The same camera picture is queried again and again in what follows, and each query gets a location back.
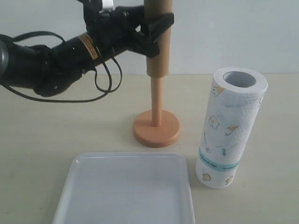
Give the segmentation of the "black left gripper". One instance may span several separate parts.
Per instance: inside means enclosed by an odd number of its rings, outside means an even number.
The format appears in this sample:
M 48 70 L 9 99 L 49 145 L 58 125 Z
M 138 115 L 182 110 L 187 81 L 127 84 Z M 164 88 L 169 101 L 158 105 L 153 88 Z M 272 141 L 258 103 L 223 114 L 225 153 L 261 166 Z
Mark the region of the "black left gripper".
M 158 40 L 173 24 L 174 14 L 144 18 L 144 6 L 114 7 L 112 0 L 83 0 L 88 34 L 102 58 L 126 50 L 153 58 L 159 55 Z

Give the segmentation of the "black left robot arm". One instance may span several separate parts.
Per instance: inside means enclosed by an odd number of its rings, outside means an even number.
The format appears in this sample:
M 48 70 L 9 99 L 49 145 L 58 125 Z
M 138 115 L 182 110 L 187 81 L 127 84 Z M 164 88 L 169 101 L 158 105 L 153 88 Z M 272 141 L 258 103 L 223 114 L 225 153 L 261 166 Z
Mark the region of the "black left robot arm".
M 84 0 L 86 31 L 50 48 L 46 45 L 21 46 L 20 41 L 52 36 L 35 31 L 19 36 L 0 37 L 0 84 L 19 95 L 17 88 L 32 89 L 35 101 L 53 102 L 86 72 L 131 51 L 153 58 L 162 51 L 159 38 L 174 24 L 174 14 L 165 12 L 152 18 L 144 6 L 114 7 L 111 0 Z

